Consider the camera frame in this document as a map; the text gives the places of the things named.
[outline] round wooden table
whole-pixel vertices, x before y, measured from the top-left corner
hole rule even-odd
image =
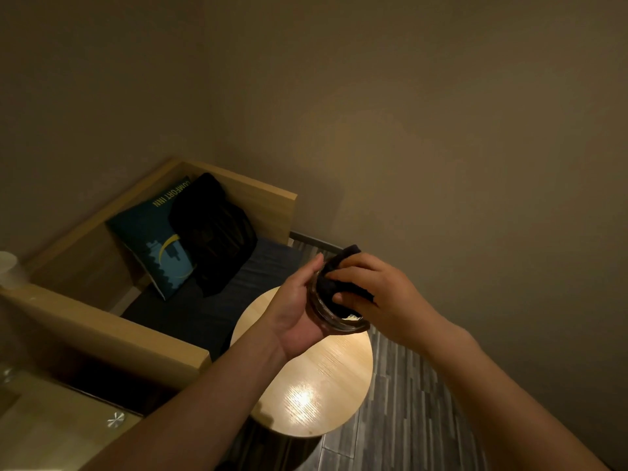
[[[235,326],[231,345],[262,316],[278,289],[263,293],[247,307]],[[357,412],[372,376],[368,332],[330,335],[281,369],[251,416],[282,435],[324,435]]]

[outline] left hand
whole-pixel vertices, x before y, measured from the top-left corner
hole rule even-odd
[[[319,253],[286,279],[260,318],[277,337],[286,360],[300,356],[329,334],[322,323],[315,323],[305,312],[307,284],[322,267],[323,255]]]

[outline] hand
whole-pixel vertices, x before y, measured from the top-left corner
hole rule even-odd
[[[306,285],[322,267],[323,255],[319,253],[286,279],[260,318],[276,335],[286,360],[300,356],[328,334],[323,324],[305,313]]]
[[[326,275],[353,283],[373,294],[370,302],[351,292],[338,292],[333,301],[359,312],[389,339],[424,354],[438,333],[455,327],[439,315],[399,269],[368,253],[357,253]]]

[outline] teal pillow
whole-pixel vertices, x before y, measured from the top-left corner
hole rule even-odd
[[[107,221],[109,228],[142,263],[164,300],[177,291],[194,269],[168,221],[175,197],[190,183],[188,177],[182,178],[156,197]]]

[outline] white cup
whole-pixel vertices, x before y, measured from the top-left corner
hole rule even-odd
[[[0,286],[4,289],[17,289],[28,284],[28,275],[17,256],[8,251],[0,251]]]

